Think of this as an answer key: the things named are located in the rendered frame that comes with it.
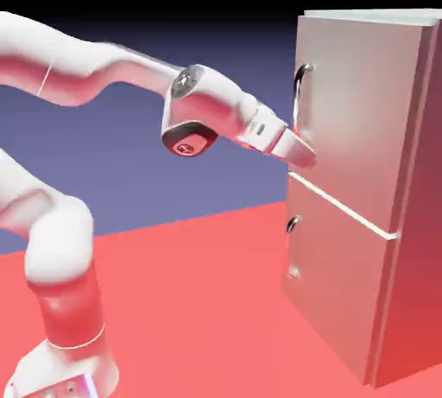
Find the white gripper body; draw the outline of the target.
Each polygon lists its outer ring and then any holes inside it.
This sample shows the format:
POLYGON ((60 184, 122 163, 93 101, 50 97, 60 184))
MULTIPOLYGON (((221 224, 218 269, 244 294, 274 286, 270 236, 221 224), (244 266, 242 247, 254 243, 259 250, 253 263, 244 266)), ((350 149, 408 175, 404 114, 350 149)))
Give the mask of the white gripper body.
POLYGON ((313 148, 290 129, 285 129, 270 154, 289 165, 312 167, 316 161, 313 148))

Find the grey metal cabinet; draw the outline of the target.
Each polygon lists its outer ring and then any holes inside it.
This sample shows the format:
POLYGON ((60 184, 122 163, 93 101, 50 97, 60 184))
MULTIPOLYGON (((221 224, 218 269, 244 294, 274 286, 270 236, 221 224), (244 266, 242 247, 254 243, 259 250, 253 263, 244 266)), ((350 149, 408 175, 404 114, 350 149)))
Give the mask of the grey metal cabinet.
MULTIPOLYGON (((420 100, 408 119, 393 230, 387 232, 397 238, 384 263, 365 383, 379 388, 442 364, 442 9, 308 10, 302 16, 437 23, 420 100)), ((382 231, 313 186, 299 170, 292 168, 288 177, 297 178, 353 218, 382 231)))

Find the tall grey cabinet door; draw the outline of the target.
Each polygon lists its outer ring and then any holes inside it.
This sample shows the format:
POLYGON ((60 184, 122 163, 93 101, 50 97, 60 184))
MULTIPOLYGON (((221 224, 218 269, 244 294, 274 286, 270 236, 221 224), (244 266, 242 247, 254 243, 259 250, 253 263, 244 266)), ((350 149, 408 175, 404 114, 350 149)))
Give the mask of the tall grey cabinet door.
POLYGON ((391 232, 408 119, 420 100, 436 21, 412 24, 302 16, 296 128, 316 153, 305 180, 391 232))

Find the short grey cabinet door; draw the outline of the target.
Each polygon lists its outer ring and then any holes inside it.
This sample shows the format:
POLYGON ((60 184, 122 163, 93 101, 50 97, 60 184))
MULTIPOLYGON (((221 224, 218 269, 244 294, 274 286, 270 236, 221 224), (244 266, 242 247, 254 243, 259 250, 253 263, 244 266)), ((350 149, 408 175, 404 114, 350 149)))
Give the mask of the short grey cabinet door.
POLYGON ((397 236, 361 222, 297 178, 287 179, 287 297, 327 345, 366 383, 385 259, 397 236))

